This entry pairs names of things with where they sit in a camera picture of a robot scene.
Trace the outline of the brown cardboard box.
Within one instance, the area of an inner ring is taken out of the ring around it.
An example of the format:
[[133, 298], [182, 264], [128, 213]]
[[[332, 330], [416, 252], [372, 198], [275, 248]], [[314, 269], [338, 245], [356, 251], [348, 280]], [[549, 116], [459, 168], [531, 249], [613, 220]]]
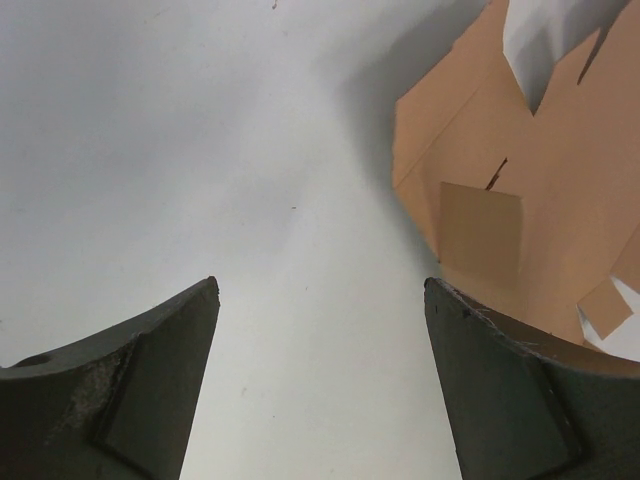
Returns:
[[531, 109], [492, 1], [395, 105], [392, 185], [444, 279], [580, 345], [639, 286], [639, 5], [559, 59]]

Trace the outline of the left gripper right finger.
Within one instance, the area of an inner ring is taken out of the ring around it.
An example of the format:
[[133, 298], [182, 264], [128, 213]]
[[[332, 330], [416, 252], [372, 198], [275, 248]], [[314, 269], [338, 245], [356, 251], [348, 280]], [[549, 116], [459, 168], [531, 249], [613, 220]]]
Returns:
[[636, 479], [639, 365], [424, 283], [425, 318], [465, 479]]

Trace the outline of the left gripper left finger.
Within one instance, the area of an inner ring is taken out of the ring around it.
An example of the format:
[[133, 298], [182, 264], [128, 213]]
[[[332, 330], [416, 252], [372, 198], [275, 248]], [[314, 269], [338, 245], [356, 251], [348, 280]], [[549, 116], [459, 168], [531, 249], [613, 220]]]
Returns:
[[208, 277], [3, 368], [2, 478], [179, 478], [219, 309]]

